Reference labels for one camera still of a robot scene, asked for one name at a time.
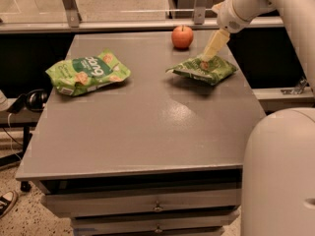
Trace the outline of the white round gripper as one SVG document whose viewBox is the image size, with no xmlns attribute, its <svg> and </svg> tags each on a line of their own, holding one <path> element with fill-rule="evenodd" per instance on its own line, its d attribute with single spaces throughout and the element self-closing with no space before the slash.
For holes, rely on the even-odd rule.
<svg viewBox="0 0 315 236">
<path fill-rule="evenodd" d="M 242 19 L 236 12 L 235 0 L 224 0 L 215 4 L 212 11 L 217 14 L 217 24 L 220 29 L 215 30 L 202 55 L 203 61 L 210 61 L 228 43 L 231 33 L 238 33 L 246 28 L 250 22 Z"/>
</svg>

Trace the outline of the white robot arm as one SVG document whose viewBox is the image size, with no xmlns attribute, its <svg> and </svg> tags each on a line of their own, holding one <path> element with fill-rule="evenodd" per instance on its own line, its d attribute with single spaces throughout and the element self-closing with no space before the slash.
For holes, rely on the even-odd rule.
<svg viewBox="0 0 315 236">
<path fill-rule="evenodd" d="M 259 89 L 273 113 L 248 140 L 243 161 L 241 236 L 315 236 L 315 0 L 225 0 L 213 7 L 220 31 L 206 45 L 210 60 L 228 36 L 276 10 L 309 87 Z"/>
</svg>

